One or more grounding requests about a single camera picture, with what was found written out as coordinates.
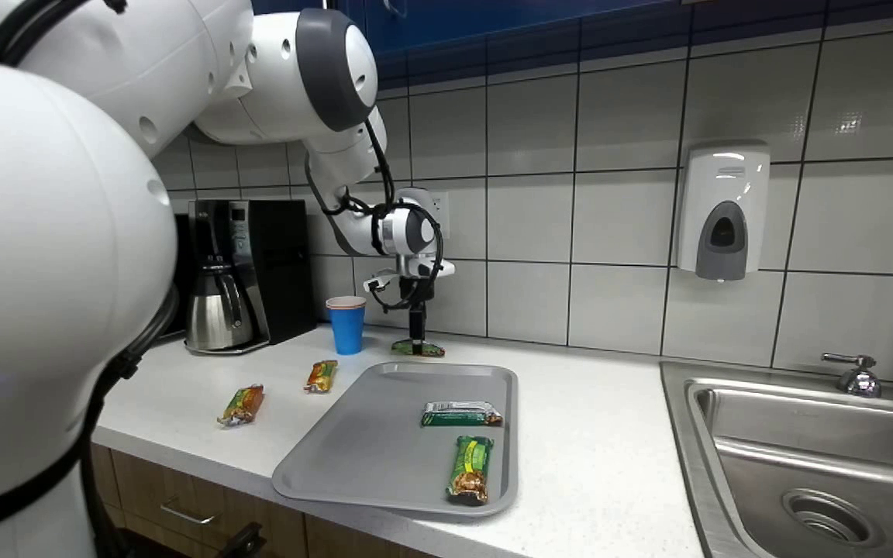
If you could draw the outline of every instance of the plastic cup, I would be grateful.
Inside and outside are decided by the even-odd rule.
[[[362,352],[362,299],[328,299],[328,327],[335,355],[360,355]]]

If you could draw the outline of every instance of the backsplash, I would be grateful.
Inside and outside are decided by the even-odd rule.
[[[397,182],[448,204],[431,332],[893,380],[893,18],[691,39],[382,94]],[[775,160],[763,273],[721,286],[677,271],[677,203],[687,152],[739,139]],[[306,200],[319,299],[393,271],[335,246],[298,145],[191,135],[158,171],[178,204]]]

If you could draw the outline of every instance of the coffee machine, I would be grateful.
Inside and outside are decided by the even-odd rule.
[[[305,203],[198,203],[191,355],[252,355],[317,327]]]

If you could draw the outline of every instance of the white countertop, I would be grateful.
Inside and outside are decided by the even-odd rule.
[[[365,352],[341,360],[328,397],[305,395],[311,365],[331,357],[328,330],[249,357],[157,346],[108,395],[97,443],[431,555],[700,555],[661,370],[563,346],[437,339],[448,363],[489,363],[517,376],[517,498],[500,517],[448,525],[282,498],[269,488],[273,469],[362,370],[393,360],[393,339],[368,332]],[[242,386],[267,389],[264,410],[254,426],[225,432],[219,415]]]

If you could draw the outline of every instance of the stainless steel sink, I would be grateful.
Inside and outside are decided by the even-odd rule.
[[[893,558],[893,401],[665,365],[708,555]]]

